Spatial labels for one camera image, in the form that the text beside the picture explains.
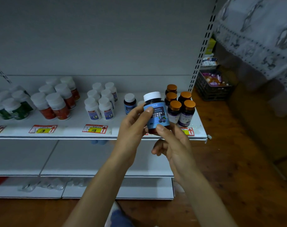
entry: bottle with green label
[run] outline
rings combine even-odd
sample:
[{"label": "bottle with green label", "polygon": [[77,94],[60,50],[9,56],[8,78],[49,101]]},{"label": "bottle with green label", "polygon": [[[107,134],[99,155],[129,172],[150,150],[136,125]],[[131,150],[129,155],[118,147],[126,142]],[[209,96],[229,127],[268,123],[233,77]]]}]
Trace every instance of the bottle with green label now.
[{"label": "bottle with green label", "polygon": [[26,95],[24,91],[18,90],[12,93],[12,97],[21,103],[24,110],[27,112],[34,111],[36,109],[34,103],[32,102],[30,96]]},{"label": "bottle with green label", "polygon": [[0,99],[0,117],[4,120],[8,120],[13,118],[6,110],[5,107],[2,105],[1,103],[1,99]]},{"label": "bottle with green label", "polygon": [[22,120],[29,116],[24,107],[13,98],[9,98],[3,101],[3,106],[5,110],[16,120]]}]

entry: black crate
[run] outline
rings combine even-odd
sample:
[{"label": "black crate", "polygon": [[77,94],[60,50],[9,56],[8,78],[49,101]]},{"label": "black crate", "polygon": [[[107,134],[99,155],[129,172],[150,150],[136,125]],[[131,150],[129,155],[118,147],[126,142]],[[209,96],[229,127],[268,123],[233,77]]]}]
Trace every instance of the black crate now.
[{"label": "black crate", "polygon": [[[203,72],[210,72],[213,74],[220,73],[220,71],[216,69],[203,70]],[[233,90],[232,85],[216,86],[216,87],[210,86],[201,72],[198,73],[198,76],[195,82],[195,87],[196,87],[198,94],[204,101],[225,100],[229,97],[230,93]]]}]

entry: wooden floor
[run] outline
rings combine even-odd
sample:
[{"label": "wooden floor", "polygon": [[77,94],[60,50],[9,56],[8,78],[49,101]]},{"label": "wooden floor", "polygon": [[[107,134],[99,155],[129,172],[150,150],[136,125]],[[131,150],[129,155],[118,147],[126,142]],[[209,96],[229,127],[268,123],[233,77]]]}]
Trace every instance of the wooden floor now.
[{"label": "wooden floor", "polygon": [[[237,224],[287,227],[287,183],[225,102],[193,98],[206,133],[212,136],[207,144],[192,142],[198,167]],[[0,227],[59,227],[76,203],[64,199],[0,199]],[[184,193],[177,193],[173,201],[120,200],[119,204],[135,226],[199,226]]]}]

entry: blue label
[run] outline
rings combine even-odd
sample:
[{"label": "blue label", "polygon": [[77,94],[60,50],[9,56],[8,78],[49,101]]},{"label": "blue label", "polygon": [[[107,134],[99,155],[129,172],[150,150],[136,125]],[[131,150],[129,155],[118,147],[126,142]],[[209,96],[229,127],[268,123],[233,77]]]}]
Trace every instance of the blue label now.
[{"label": "blue label", "polygon": [[130,111],[132,111],[133,108],[136,107],[136,104],[132,105],[132,106],[129,106],[129,105],[125,105],[125,112],[126,114],[129,114]]},{"label": "blue label", "polygon": [[96,111],[88,111],[88,114],[90,116],[90,119],[92,120],[100,119]]},{"label": "blue label", "polygon": [[103,111],[105,119],[112,119],[113,118],[113,112],[111,109]]},{"label": "blue label", "polygon": [[117,101],[117,93],[114,92],[114,93],[112,93],[112,95],[113,95],[113,97],[114,97],[114,101],[116,102],[116,101]]},{"label": "blue label", "polygon": [[148,129],[156,128],[157,124],[161,124],[163,126],[170,125],[166,104],[164,102],[152,103],[144,106],[143,108],[146,110],[148,107],[154,108],[153,115],[146,124]]}]

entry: white shelf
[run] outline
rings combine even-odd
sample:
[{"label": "white shelf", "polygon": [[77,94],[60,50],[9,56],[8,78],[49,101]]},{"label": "white shelf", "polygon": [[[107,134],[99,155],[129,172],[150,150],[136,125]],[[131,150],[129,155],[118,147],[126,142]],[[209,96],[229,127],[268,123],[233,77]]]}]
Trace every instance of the white shelf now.
[{"label": "white shelf", "polygon": [[[86,187],[73,186],[69,182],[63,198],[81,198]],[[125,178],[117,194],[117,199],[173,199],[171,178]]]},{"label": "white shelf", "polygon": [[37,176],[56,140],[0,140],[0,176]]},{"label": "white shelf", "polygon": [[19,191],[33,177],[9,177],[0,185],[0,198],[61,198],[63,190],[36,187],[31,192]]},{"label": "white shelf", "polygon": [[[139,102],[143,100],[145,93],[134,93],[136,100]],[[93,121],[89,118],[85,106],[84,100],[87,98],[85,93],[81,94],[80,100],[77,101],[77,106],[71,111],[71,117],[68,120],[60,121],[46,120],[38,110],[34,111],[25,120],[2,120],[0,119],[0,126],[7,126],[1,133],[0,139],[117,139],[119,126],[123,118],[126,116],[123,106],[123,99],[125,93],[118,94],[118,101],[115,107],[115,117],[112,120],[101,119]],[[98,124],[108,125],[108,131],[106,134],[86,133],[82,132],[86,124]],[[50,134],[30,134],[29,131],[33,125],[58,125],[54,133]],[[194,130],[195,136],[189,136],[191,140],[206,140],[206,132],[203,128],[201,120],[199,118],[197,110],[191,121],[191,125]],[[159,139],[155,135],[146,135],[143,140],[156,140]]]},{"label": "white shelf", "polygon": [[[113,143],[91,144],[89,140],[61,140],[41,172],[42,176],[94,176],[110,156]],[[173,177],[164,155],[151,154],[155,141],[141,142],[126,177]]]}]

